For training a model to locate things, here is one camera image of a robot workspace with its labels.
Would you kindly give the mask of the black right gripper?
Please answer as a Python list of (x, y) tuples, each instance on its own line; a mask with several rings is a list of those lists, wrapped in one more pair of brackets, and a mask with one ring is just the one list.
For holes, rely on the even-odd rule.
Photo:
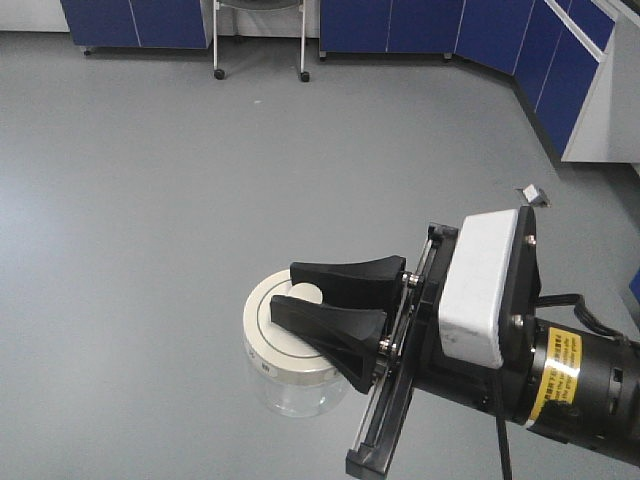
[(439, 302), (462, 226), (430, 224), (418, 267), (403, 280), (406, 259), (398, 255), (360, 263), (290, 264), (292, 284), (317, 286), (329, 305), (276, 295), (270, 300), (272, 322), (317, 350), (363, 394), (374, 382), (387, 321), (382, 310), (397, 306), (403, 288), (394, 331), (381, 345), (389, 353), (383, 375), (346, 456), (348, 474), (388, 473), (417, 390), (493, 416), (501, 469), (511, 474), (506, 424), (523, 423), (528, 416), (523, 396), (533, 362), (535, 303), (540, 292), (535, 213), (528, 206), (516, 210), (499, 314), (503, 365), (497, 370), (450, 358), (441, 346)]

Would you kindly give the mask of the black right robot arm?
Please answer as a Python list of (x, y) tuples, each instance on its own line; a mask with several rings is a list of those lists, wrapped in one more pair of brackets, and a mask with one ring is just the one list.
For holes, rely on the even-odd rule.
[(322, 300), (274, 296), (273, 322), (370, 398), (351, 476), (387, 476), (417, 390), (491, 415), (505, 478), (508, 423), (638, 464), (639, 345), (581, 295), (541, 294), (531, 207), (431, 224), (414, 271), (400, 256), (289, 271)]

